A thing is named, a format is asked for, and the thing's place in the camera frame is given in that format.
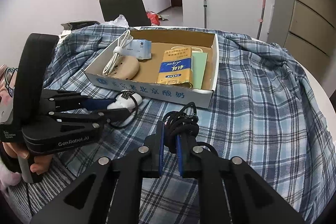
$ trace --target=white charging cable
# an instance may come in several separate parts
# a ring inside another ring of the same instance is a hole
[[[120,56],[122,56],[123,48],[125,48],[131,41],[133,37],[131,36],[131,31],[126,30],[119,38],[118,45],[113,50],[113,56],[110,61],[107,63],[106,67],[103,70],[103,75],[109,75],[114,70],[117,60]]]

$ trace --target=plastic bag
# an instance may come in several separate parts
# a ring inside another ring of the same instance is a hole
[[[160,26],[159,16],[154,12],[147,12],[147,17],[151,20],[152,24]]]
[[[128,22],[123,15],[119,15],[115,20],[106,21],[102,23],[102,25],[114,25],[114,26],[129,28]]]

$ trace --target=black cable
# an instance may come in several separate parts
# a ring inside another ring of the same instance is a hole
[[[205,143],[205,142],[197,142],[197,145],[206,146],[207,148],[209,148],[210,152],[214,153],[218,157],[218,153],[212,145]]]
[[[114,99],[116,99],[120,94],[123,94],[123,92],[118,92],[117,95],[114,97]],[[131,95],[129,94],[129,97],[133,100],[134,104],[135,104],[135,114],[132,118],[132,120],[130,120],[130,122],[124,126],[114,126],[113,124],[110,123],[110,125],[113,127],[113,128],[116,128],[116,129],[124,129],[126,127],[128,127],[132,122],[134,122],[135,118],[137,117],[137,114],[138,114],[138,109],[139,109],[139,106],[138,106],[138,103],[137,103],[137,100]]]
[[[32,205],[30,203],[29,189],[28,189],[28,183],[27,182],[26,182],[26,193],[27,193],[27,201],[28,201],[28,207],[29,207],[29,210],[30,210],[30,214],[33,217],[34,212],[33,212],[33,209],[32,209]]]
[[[191,107],[194,111],[193,115],[188,115],[184,113],[184,111]],[[176,136],[181,133],[187,133],[195,138],[199,133],[199,126],[197,124],[198,117],[197,117],[197,109],[194,102],[190,102],[185,105],[180,111],[171,111],[168,112],[164,118],[163,122],[165,122],[168,118],[168,121],[165,125],[165,132],[164,132],[164,144],[169,148],[171,153],[176,153]],[[209,148],[210,152],[214,153],[218,156],[216,149],[205,142],[197,142],[199,146],[206,146]]]

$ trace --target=green paper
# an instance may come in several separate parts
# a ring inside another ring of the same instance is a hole
[[[193,52],[193,89],[201,89],[205,65],[207,63],[208,54],[206,52]]]

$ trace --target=plaid fabric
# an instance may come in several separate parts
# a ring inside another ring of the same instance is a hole
[[[197,140],[213,145],[220,157],[246,160],[312,223],[335,192],[336,154],[302,67],[276,44],[234,33],[182,29],[215,32],[219,39],[217,89],[210,108],[198,110]],[[45,87],[112,97],[114,91],[94,86],[83,71],[124,30],[95,25],[72,33],[57,46]],[[48,187],[30,186],[33,210],[38,211],[98,158],[115,159],[142,145],[155,132],[158,119],[180,109],[178,104],[145,99],[131,126],[123,130],[106,126],[99,143],[55,155],[51,171],[41,182]],[[160,179],[143,181],[139,223],[198,223],[197,182],[179,176],[176,155],[167,149],[164,162]],[[22,187],[9,191],[29,218]]]

